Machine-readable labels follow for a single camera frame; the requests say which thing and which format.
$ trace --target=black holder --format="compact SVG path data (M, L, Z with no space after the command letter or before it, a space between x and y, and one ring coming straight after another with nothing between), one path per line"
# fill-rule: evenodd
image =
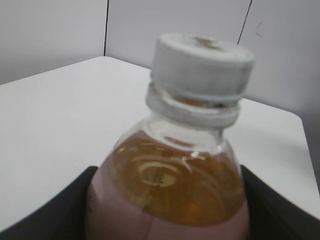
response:
M1 232L0 240L85 240L87 189L97 169L88 167L40 209ZM320 240L318 219L283 198L245 166L241 169L250 240Z

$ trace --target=bottle cap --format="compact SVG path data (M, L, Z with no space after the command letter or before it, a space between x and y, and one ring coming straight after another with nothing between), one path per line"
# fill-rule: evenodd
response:
M234 43L169 33L157 40L151 80L174 98L234 105L244 95L253 63L254 54Z

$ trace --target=plastic bottle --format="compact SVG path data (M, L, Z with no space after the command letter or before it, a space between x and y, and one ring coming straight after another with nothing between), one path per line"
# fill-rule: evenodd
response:
M245 48L159 37L146 103L152 113L116 143L88 189L87 240L245 240L247 201L224 128L253 67Z

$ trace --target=white wall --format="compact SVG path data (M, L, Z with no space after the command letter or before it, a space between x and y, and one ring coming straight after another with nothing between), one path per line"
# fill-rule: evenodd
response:
M302 118L318 183L319 11L319 0L253 0L240 40L256 54L247 95Z
M0 84L104 54L107 0L0 0Z
M238 41L250 0L110 0L107 56L149 67L156 37ZM253 0L240 44L256 54L247 97L298 114L320 180L320 1Z

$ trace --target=gray background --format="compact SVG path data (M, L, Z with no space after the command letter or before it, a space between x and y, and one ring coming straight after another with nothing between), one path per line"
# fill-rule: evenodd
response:
M0 0L0 84L104 55L107 0Z

